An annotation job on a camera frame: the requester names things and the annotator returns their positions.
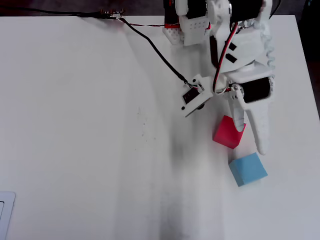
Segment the white tabletop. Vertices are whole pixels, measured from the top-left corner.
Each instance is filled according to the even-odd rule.
[[[161,24],[163,17],[128,17]],[[268,176],[238,187],[212,141],[227,101],[179,115],[183,83],[119,21],[0,18],[0,191],[16,193],[8,240],[320,238],[320,124],[294,16],[270,22],[276,100]],[[201,45],[137,27],[186,78]]]

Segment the black wire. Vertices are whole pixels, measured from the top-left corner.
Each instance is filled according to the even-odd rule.
[[[19,6],[6,6],[6,5],[1,5],[0,8],[3,9],[9,9],[9,10],[22,10],[22,11],[31,11],[31,12],[39,12],[39,13],[45,13],[45,14],[55,14],[55,15],[72,15],[72,16],[78,16],[81,18],[96,18],[96,19],[116,19],[115,17],[111,17],[110,14],[105,14],[101,13],[100,11],[98,12],[81,12],[81,11],[47,11],[47,10],[42,10],[42,9],[37,9],[37,8],[29,8],[29,7],[19,7]],[[181,79],[185,84],[187,84],[190,88],[196,87],[197,85],[193,85],[188,83],[186,78],[179,73],[166,59],[165,57],[161,54],[161,52],[157,49],[155,44],[151,41],[149,37],[144,35],[142,32],[138,31],[135,29],[133,26],[131,26],[130,23],[128,23],[124,18],[120,17],[120,21],[125,23],[126,25],[129,26],[133,31],[135,31],[137,34],[139,34],[141,37],[146,39],[150,45],[153,47],[155,52],[159,55],[159,57],[162,59],[162,61],[171,69],[171,71],[179,78]]]
[[[153,47],[153,49],[155,50],[155,52],[159,55],[159,57],[162,59],[162,61],[171,69],[171,71],[179,78],[181,79],[185,84],[189,85],[189,87],[196,87],[197,85],[193,85],[188,83],[188,81],[186,80],[186,78],[181,75],[181,73],[179,73],[168,61],[167,59],[165,59],[165,57],[161,54],[161,52],[157,49],[156,45],[151,41],[151,39],[149,37],[147,37],[146,35],[144,35],[142,32],[138,31],[137,29],[135,29],[133,26],[131,26],[130,23],[128,23],[123,17],[119,18],[120,21],[122,21],[123,23],[125,23],[126,25],[128,25],[129,28],[131,28],[133,31],[135,31],[137,34],[139,34],[141,37],[143,37],[144,39],[146,39],[150,45]]]
[[[278,11],[278,8],[280,7],[281,2],[282,2],[282,0],[279,0],[279,1],[278,1],[278,5],[275,7],[275,9],[273,10],[273,12],[271,13],[269,19]]]

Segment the cable connector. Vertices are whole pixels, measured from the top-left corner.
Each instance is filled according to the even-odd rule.
[[[125,14],[125,10],[121,9],[120,11],[116,11],[115,9],[111,9],[110,11],[105,11],[103,9],[100,10],[100,15],[105,17],[106,19],[119,19]]]

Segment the white 3d-printed part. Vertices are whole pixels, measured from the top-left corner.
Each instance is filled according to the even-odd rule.
[[[172,45],[178,45],[181,42],[180,28],[162,28],[164,35],[169,39]]]
[[[184,45],[201,44],[204,40],[206,29],[209,26],[208,16],[188,19],[185,15],[179,16],[181,30],[184,33]]]

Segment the foam cube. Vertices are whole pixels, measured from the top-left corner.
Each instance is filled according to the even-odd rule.
[[[233,160],[229,167],[239,187],[268,176],[257,153]]]
[[[234,149],[239,145],[245,128],[246,124],[244,124],[242,132],[238,132],[234,124],[234,120],[229,116],[224,116],[215,136],[213,137],[213,141]]]

